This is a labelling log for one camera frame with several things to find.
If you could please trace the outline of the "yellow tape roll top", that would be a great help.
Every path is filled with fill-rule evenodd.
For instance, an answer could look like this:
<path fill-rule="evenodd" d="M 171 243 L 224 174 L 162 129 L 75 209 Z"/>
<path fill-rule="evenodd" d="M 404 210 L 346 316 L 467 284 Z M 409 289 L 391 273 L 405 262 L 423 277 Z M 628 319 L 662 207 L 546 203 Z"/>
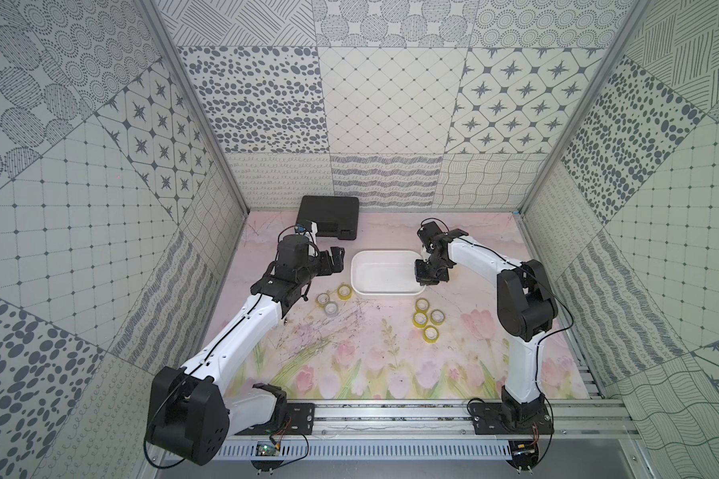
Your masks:
<path fill-rule="evenodd" d="M 420 297 L 415 301 L 415 309 L 420 313 L 427 313 L 430 307 L 431 304 L 429 303 L 429 301 L 427 299 L 424 299 L 423 297 Z"/>

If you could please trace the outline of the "white plastic storage box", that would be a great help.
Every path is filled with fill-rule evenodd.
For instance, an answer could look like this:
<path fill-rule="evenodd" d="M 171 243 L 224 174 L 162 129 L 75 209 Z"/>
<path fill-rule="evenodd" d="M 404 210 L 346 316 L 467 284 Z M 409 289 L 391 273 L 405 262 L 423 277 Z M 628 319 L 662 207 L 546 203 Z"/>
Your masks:
<path fill-rule="evenodd" d="M 352 259 L 351 287 L 366 297 L 416 297 L 425 290 L 415 279 L 416 251 L 368 249 Z"/>

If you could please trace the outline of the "yellow tape roll bottom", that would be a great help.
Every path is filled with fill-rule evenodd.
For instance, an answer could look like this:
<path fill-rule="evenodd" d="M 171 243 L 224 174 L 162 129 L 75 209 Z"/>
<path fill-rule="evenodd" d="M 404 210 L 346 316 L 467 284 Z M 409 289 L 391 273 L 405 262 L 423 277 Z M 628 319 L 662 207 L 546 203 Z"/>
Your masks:
<path fill-rule="evenodd" d="M 434 325 L 427 325 L 423 329 L 423 340 L 429 344 L 436 343 L 439 340 L 439 330 Z"/>

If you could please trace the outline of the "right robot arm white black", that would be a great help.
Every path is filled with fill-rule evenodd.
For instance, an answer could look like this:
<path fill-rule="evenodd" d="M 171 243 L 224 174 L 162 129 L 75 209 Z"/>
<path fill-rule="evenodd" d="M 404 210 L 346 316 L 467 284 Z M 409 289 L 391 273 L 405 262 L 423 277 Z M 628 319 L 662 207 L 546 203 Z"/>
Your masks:
<path fill-rule="evenodd" d="M 499 417 L 509 430 L 537 424 L 546 415 L 546 396 L 539 384 L 543 341 L 558 315 L 544 266 L 535 259 L 508 259 L 467 232 L 444 232 L 435 222 L 419 227 L 417 236 L 427 253 L 415 262 L 420 285 L 446 283 L 451 269 L 467 267 L 497 289 L 497 317 L 512 338 Z"/>

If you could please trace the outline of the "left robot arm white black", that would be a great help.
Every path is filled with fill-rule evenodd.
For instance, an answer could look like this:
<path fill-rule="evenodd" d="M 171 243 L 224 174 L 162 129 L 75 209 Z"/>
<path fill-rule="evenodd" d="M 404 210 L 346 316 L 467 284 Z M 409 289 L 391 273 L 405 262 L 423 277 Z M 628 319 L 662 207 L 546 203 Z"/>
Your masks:
<path fill-rule="evenodd" d="M 205 465 L 231 434 L 286 430 L 288 399 L 281 387 L 256 383 L 231 401 L 224 393 L 259 342 L 307 299 L 313 280 L 344 267 L 342 247 L 320 249 L 308 234 L 280 239 L 275 259 L 222 331 L 182 366 L 165 366 L 154 377 L 143 445 Z"/>

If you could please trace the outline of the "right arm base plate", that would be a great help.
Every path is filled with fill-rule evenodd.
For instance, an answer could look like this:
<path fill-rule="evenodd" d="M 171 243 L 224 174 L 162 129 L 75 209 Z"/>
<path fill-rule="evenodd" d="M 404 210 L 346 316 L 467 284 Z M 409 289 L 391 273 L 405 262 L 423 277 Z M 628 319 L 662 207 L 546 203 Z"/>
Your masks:
<path fill-rule="evenodd" d="M 526 436 L 533 434 L 551 435 L 554 432 L 551 412 L 544 406 L 539 413 L 530 419 L 510 425 L 501 412 L 503 405 L 500 402 L 484 402 L 473 400 L 467 403 L 467 413 L 471 417 L 471 424 L 476 435 L 494 436 Z"/>

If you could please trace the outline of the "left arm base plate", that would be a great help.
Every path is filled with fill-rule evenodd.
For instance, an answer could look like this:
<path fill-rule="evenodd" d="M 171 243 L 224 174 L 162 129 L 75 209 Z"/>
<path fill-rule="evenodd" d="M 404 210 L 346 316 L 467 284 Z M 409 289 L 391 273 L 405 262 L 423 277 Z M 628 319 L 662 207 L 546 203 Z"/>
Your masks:
<path fill-rule="evenodd" d="M 274 421 L 259 424 L 238 432 L 237 436 L 280 436 L 280 435 L 306 435 L 313 433 L 315 422 L 315 403 L 288 402 L 281 411 L 284 413 L 279 423 Z"/>

